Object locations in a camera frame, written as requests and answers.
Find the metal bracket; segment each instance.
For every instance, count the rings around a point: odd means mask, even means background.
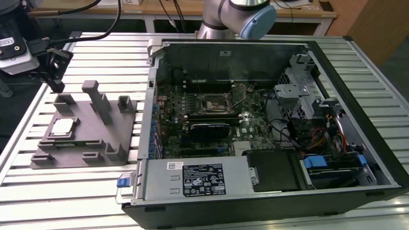
[[[338,100],[336,98],[332,99],[316,99],[312,107],[314,110],[314,115],[322,115],[322,110],[333,108],[338,104]]]
[[[148,55],[149,58],[155,58],[153,54],[163,48],[161,38],[153,38],[148,41]]]

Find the aluminum extrusion table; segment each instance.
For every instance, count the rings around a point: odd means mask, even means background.
[[[100,33],[83,33],[84,36]],[[137,223],[116,204],[116,179],[136,169],[144,108],[147,45],[151,38],[193,38],[192,34],[113,33],[100,41],[68,44],[75,53],[64,77],[65,92],[76,100],[84,80],[97,80],[108,99],[129,95],[139,101],[129,165],[121,167],[32,170],[31,157],[51,122],[56,98],[43,85],[0,156],[0,226],[21,229],[137,230]],[[409,170],[409,104],[354,42],[341,37],[266,36],[264,39],[314,40],[352,90],[396,156]],[[329,85],[325,88],[332,94]],[[123,195],[131,194],[123,189]],[[342,215],[225,224],[189,229],[406,229],[409,197],[370,203]]]

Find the white sticker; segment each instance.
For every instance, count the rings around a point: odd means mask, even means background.
[[[125,13],[141,13],[141,11],[124,11]]]
[[[168,162],[168,170],[180,170],[182,166],[182,162]]]
[[[220,51],[220,57],[229,57],[232,55],[230,51]]]
[[[0,47],[9,46],[13,43],[15,43],[13,37],[8,37],[8,38],[0,40]]]

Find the workbench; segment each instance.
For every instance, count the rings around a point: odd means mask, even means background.
[[[100,35],[83,33],[81,37]],[[116,179],[136,170],[140,128],[149,65],[147,45],[152,38],[193,38],[192,34],[113,33],[100,41],[65,45],[75,53],[65,76],[65,90],[76,101],[89,101],[81,93],[84,80],[97,80],[108,99],[129,95],[137,100],[137,113],[131,142],[129,164],[119,167],[32,170],[31,157],[56,111],[56,98],[43,84],[11,141],[0,155],[0,226],[21,229],[137,230],[137,223],[116,203]],[[354,42],[341,37],[277,36],[264,39],[317,41],[346,86],[397,158],[409,170],[409,104],[361,52]],[[333,96],[329,84],[322,85]],[[128,196],[123,189],[119,195]],[[402,229],[409,217],[409,198],[377,201],[342,215],[236,223],[190,229]]]
[[[72,10],[89,4],[93,0],[44,0],[43,3],[33,8],[37,11]],[[179,19],[177,12],[172,1],[163,1],[165,9],[175,20]],[[180,0],[180,8],[185,20],[202,20],[204,3],[192,0]],[[318,1],[314,0],[310,7],[301,7],[301,10],[278,9],[278,23],[316,23],[318,26],[314,30],[314,35],[325,35],[337,13],[324,11],[318,6]],[[61,15],[59,18],[75,19],[115,19],[116,8],[91,8],[83,13]],[[123,4],[121,19],[141,19],[144,20],[147,32],[155,33],[155,20],[168,20],[159,0],[144,0],[141,5]]]

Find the warning label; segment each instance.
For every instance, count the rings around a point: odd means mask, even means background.
[[[184,166],[185,197],[225,194],[225,181],[221,164]]]

